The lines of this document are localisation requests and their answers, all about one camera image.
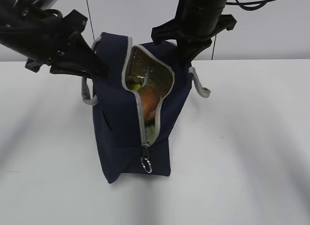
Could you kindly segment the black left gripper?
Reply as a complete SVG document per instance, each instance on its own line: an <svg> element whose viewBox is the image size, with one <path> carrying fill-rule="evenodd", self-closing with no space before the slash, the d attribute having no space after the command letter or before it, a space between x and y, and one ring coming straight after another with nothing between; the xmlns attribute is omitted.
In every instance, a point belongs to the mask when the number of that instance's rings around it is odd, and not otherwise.
<svg viewBox="0 0 310 225"><path fill-rule="evenodd" d="M105 78L108 65L81 35L87 21L77 10L63 16L56 9L13 8L0 21L0 43L27 57L30 71L48 65L51 74ZM69 49L70 58L63 58Z"/></svg>

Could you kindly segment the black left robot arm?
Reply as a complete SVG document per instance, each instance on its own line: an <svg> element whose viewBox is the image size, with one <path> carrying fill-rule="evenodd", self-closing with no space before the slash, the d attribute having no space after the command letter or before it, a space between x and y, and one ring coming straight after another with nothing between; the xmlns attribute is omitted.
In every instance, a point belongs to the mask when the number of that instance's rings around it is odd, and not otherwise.
<svg viewBox="0 0 310 225"><path fill-rule="evenodd" d="M82 37L87 17L72 10L63 16L57 0L0 0L0 43L27 57L25 68L37 73L91 78L107 76L109 67Z"/></svg>

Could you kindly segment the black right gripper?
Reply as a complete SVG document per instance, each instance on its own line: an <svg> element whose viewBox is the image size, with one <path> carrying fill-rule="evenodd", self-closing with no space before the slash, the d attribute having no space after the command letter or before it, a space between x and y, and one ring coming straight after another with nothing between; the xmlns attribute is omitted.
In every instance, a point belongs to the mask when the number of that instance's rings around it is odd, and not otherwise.
<svg viewBox="0 0 310 225"><path fill-rule="evenodd" d="M190 64L209 48L211 38L223 30L231 31L237 21L222 12L227 0L179 0L174 19L152 28L155 44L177 40L178 60Z"/></svg>

